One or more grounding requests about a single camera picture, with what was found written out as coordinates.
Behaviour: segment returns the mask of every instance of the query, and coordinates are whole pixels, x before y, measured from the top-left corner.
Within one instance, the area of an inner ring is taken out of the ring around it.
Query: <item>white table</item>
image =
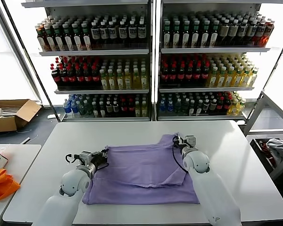
[[[2,154],[8,158],[8,163],[5,166],[7,173],[12,175],[16,182],[21,183],[38,155],[41,145],[0,145],[0,148],[5,148],[2,150]],[[0,221],[12,197],[13,195],[10,195],[0,201]]]
[[[3,215],[7,222],[33,222],[75,169],[65,155],[100,151],[106,145],[157,143],[163,134],[195,135],[241,209],[242,221],[283,219],[283,199],[234,121],[62,122],[51,133]],[[78,225],[207,223],[198,204],[79,205]]]

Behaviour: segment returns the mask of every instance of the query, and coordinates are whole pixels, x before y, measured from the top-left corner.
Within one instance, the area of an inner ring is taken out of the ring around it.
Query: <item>bottle label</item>
[[[191,48],[195,48],[196,47],[198,36],[199,36],[198,33],[195,33],[195,34],[192,35]]]
[[[135,110],[135,116],[136,116],[136,117],[140,117],[140,116],[141,116],[141,112],[140,112],[139,109],[136,109],[136,110]]]
[[[84,42],[87,50],[91,50],[91,42],[89,36],[84,36]]]
[[[109,37],[111,39],[117,39],[117,29],[115,27],[108,28],[108,31],[109,31]]]
[[[240,83],[240,80],[241,80],[241,76],[237,76],[236,79],[235,79],[235,82],[234,82],[234,86],[233,86],[233,87],[238,87],[238,86],[239,86],[239,83]]]
[[[208,33],[204,33],[202,35],[202,39],[201,39],[201,48],[205,47],[207,45],[207,41],[208,41]]]
[[[126,89],[131,89],[131,80],[125,79]]]
[[[191,108],[191,109],[189,110],[189,116],[192,116],[193,113],[194,113],[194,108]]]
[[[217,87],[222,87],[222,84],[223,84],[223,81],[225,80],[224,77],[220,77],[219,80],[218,80],[218,84],[217,84]]]
[[[146,109],[142,109],[141,113],[142,113],[143,117],[147,117],[147,110]]]
[[[145,39],[147,36],[146,27],[139,27],[138,28],[138,38]]]
[[[129,27],[129,38],[130,39],[137,38],[137,28],[136,27]]]
[[[45,42],[44,42],[44,39],[41,38],[41,37],[39,37],[38,40],[39,40],[39,44],[40,44],[42,50],[45,50]]]
[[[209,87],[213,87],[216,81],[216,77],[212,77],[211,81],[209,81]]]
[[[97,40],[100,39],[100,30],[99,29],[91,29],[92,38]]]
[[[47,37],[47,41],[50,45],[50,48],[52,51],[56,51],[56,46],[55,43],[53,42],[53,38],[52,37]]]
[[[100,111],[100,114],[102,115],[102,118],[105,118],[105,117],[106,117],[105,110],[101,110],[101,111]]]
[[[122,79],[117,79],[117,83],[118,83],[118,88],[119,89],[124,89],[123,80]]]
[[[173,48],[178,47],[178,42],[179,42],[179,34],[174,34],[173,35]]]
[[[217,33],[213,33],[213,34],[212,34],[211,40],[210,40],[210,42],[209,42],[209,46],[210,46],[210,47],[213,47],[213,46],[216,45],[217,36],[218,36]]]
[[[141,78],[141,88],[146,89],[147,88],[147,79]]]
[[[169,48],[170,34],[164,35],[164,48]]]
[[[127,28],[126,28],[126,27],[119,27],[119,28],[118,28],[118,32],[119,32],[119,37],[120,37],[121,39],[126,39],[126,38],[128,38]]]
[[[60,51],[65,51],[64,44],[62,42],[61,37],[56,37],[56,41],[57,41],[58,48],[60,49]]]
[[[66,44],[67,44],[67,47],[68,47],[69,51],[74,50],[74,47],[73,47],[72,42],[71,42],[71,38],[66,36],[65,37],[65,41],[66,41]]]
[[[238,26],[230,26],[230,29],[228,30],[228,36],[235,37],[238,31]]]
[[[100,28],[100,37],[102,39],[108,39],[109,38],[108,28]]]
[[[75,44],[76,44],[77,50],[83,50],[80,37],[75,36],[74,39],[75,39]]]
[[[187,48],[189,40],[189,34],[183,34],[183,45],[182,48]]]
[[[231,81],[232,81],[232,77],[227,77],[225,81],[225,87],[230,87]]]
[[[115,89],[114,79],[109,79],[110,89]]]
[[[94,114],[94,117],[95,117],[95,118],[98,118],[98,117],[99,117],[99,113],[98,113],[98,111],[93,110],[93,114]]]
[[[107,81],[105,79],[102,79],[102,86],[103,86],[103,90],[107,90],[108,86],[107,86]]]

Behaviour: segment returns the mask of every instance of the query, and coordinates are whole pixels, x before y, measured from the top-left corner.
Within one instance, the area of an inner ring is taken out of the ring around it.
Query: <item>open cardboard box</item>
[[[0,100],[1,107],[21,107],[15,116],[0,118],[0,132],[15,131],[25,126],[41,106],[31,100]]]

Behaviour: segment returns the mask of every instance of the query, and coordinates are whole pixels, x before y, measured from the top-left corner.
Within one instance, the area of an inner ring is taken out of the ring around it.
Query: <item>white label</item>
[[[209,82],[209,87],[213,87],[216,81],[216,77],[212,77],[211,81]]]
[[[142,113],[142,116],[143,116],[143,117],[147,117],[147,110],[146,110],[146,109],[143,109],[143,110],[141,111],[141,113]]]
[[[197,33],[193,34],[191,48],[195,48],[196,47],[196,44],[197,44],[197,41],[198,41],[198,36],[199,35]]]
[[[210,40],[210,42],[209,42],[209,46],[210,46],[210,47],[213,47],[213,46],[216,45],[217,36],[218,36],[217,33],[213,33],[213,34],[212,34],[211,40]]]
[[[170,43],[170,34],[164,35],[164,48],[169,48]]]
[[[141,111],[139,109],[135,110],[135,115],[136,117],[140,117],[141,116]]]
[[[147,79],[141,78],[141,88],[146,89],[147,88]]]
[[[225,87],[230,87],[231,81],[232,81],[232,77],[227,77],[225,81]]]
[[[224,77],[220,77],[219,80],[218,80],[217,87],[222,87],[222,83],[223,83],[224,80],[225,80]]]
[[[138,38],[145,39],[147,36],[146,27],[139,27],[138,28]]]
[[[107,81],[103,79],[101,82],[102,82],[103,90],[107,90],[108,89]]]
[[[189,40],[189,34],[183,34],[183,46],[182,46],[182,48],[187,48],[188,40]]]
[[[109,79],[110,89],[115,89],[114,80]]]
[[[38,40],[39,40],[39,44],[40,44],[42,50],[45,50],[45,42],[44,42],[43,38],[39,37]]]
[[[64,51],[65,49],[64,49],[62,39],[60,37],[56,37],[56,41],[57,41],[58,48],[60,49],[60,51]]]
[[[190,111],[189,111],[189,116],[192,116],[194,113],[194,108],[191,108]]]
[[[91,42],[89,36],[84,36],[84,42],[87,50],[91,50]]]
[[[98,113],[98,111],[93,110],[93,114],[94,114],[94,117],[95,117],[95,118],[98,118],[98,117],[99,117],[99,113]]]
[[[117,79],[117,83],[118,83],[118,88],[119,89],[124,89],[123,80],[122,79]]]
[[[101,111],[100,111],[100,114],[102,115],[102,118],[105,118],[105,117],[106,117],[105,110],[101,110]]]
[[[179,41],[179,34],[174,34],[173,35],[173,48],[178,47],[178,41]]]
[[[125,79],[126,89],[131,89],[131,80]]]
[[[68,37],[68,36],[66,36],[66,37],[65,37],[65,41],[66,41],[66,43],[67,43],[67,46],[68,46],[69,51],[74,50],[74,47],[72,46],[71,38]]]
[[[204,33],[202,35],[202,39],[201,39],[201,48],[205,47],[207,45],[207,41],[208,41],[208,33]]]
[[[83,50],[80,37],[75,36],[74,39],[75,39],[75,44],[76,44],[77,50]]]
[[[55,43],[53,42],[52,37],[47,37],[47,41],[48,41],[48,43],[50,45],[51,50],[52,51],[56,51],[56,46],[55,46]]]
[[[233,87],[238,87],[240,80],[241,80],[241,76],[237,76]]]

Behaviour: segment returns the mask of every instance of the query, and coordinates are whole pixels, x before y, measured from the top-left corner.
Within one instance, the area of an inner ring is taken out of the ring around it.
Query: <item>orange bag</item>
[[[0,200],[13,194],[19,187],[13,176],[6,174],[6,169],[0,169]]]

